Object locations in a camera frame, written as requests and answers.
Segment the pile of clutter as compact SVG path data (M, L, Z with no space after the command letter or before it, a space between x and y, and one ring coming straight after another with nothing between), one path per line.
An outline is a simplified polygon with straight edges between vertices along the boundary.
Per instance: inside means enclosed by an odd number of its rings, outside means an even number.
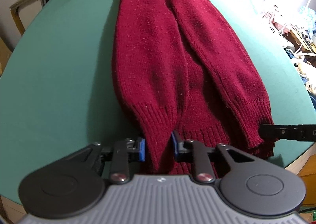
M315 10L289 0L248 1L281 43L315 105Z

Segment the green table cloth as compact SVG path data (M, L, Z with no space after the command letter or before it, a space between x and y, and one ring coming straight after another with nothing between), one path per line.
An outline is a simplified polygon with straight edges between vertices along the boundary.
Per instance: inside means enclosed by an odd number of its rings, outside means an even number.
M246 0L210 0L235 30L268 91L276 124L314 124L282 46ZM1 76L1 195L18 202L28 173L91 142L131 136L111 78L119 0L49 0Z

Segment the red knit sweater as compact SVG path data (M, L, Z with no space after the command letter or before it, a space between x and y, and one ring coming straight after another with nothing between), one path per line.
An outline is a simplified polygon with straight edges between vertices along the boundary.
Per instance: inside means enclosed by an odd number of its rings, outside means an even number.
M171 133L267 159L268 93L230 24L209 0L120 0L113 51L118 101L146 140L150 171L186 174Z

